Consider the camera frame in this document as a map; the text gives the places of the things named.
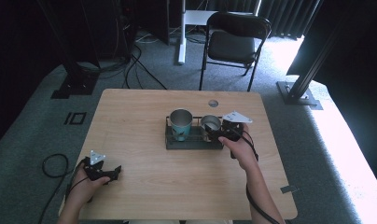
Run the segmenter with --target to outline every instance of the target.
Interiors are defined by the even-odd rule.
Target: forearm
[[[281,214],[276,207],[272,196],[267,188],[262,172],[258,164],[254,164],[250,169],[246,170],[247,187],[256,205],[263,210],[267,215],[275,219],[278,223],[285,223]],[[250,212],[253,223],[270,223],[264,218],[252,205],[250,205]]]
[[[80,207],[66,203],[60,213],[60,218],[57,224],[73,224],[78,223],[78,216],[80,214]]]

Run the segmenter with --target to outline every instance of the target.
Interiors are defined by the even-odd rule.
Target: black stand base
[[[51,99],[68,99],[70,95],[91,95],[95,88],[99,74],[85,74],[85,79],[80,84],[72,84],[69,75],[64,80],[59,90],[54,91]]]
[[[323,110],[322,105],[320,104],[318,100],[314,99],[309,89],[299,99],[290,97],[289,92],[293,84],[294,82],[284,82],[284,81],[276,82],[276,85],[278,86],[278,89],[281,92],[282,97],[284,98],[285,104],[308,105],[311,109]]]

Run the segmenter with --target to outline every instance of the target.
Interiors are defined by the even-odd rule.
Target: metal cup
[[[185,141],[191,129],[191,113],[187,109],[180,108],[174,110],[169,118],[174,138],[179,142]]]
[[[210,139],[206,127],[210,128],[212,131],[220,130],[221,121],[218,117],[214,115],[206,115],[201,118],[201,132],[203,136],[203,141],[210,142],[213,139]]]

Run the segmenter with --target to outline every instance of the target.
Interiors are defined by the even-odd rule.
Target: human hand
[[[110,181],[110,177],[104,176],[91,181],[84,171],[84,164],[81,164],[77,169],[76,177],[72,183],[72,189],[67,197],[66,203],[81,208],[91,199],[98,188]]]
[[[244,123],[244,133],[243,137],[246,139],[250,139],[248,135],[249,130],[247,125]],[[228,147],[232,154],[234,154],[235,158],[238,160],[241,167],[248,171],[251,169],[252,166],[258,165],[258,161],[256,160],[255,153],[249,144],[243,138],[240,138],[238,141],[234,142],[226,137],[218,137],[218,140],[224,144],[224,146]]]

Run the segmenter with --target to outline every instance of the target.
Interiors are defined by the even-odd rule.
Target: black controller
[[[84,170],[86,171],[87,176],[90,180],[97,180],[103,176],[108,176],[110,178],[110,181],[105,183],[107,185],[109,182],[117,180],[119,178],[121,166],[117,167],[114,171],[103,171],[102,166],[104,166],[103,161],[99,161],[98,163],[91,165],[90,158],[86,157],[84,159]]]
[[[220,130],[212,130],[205,124],[205,130],[208,133],[208,138],[211,141],[216,141],[218,137],[223,136],[231,141],[238,141],[244,133],[244,124],[240,122],[231,122],[223,119]],[[230,154],[232,159],[236,159],[234,154]]]

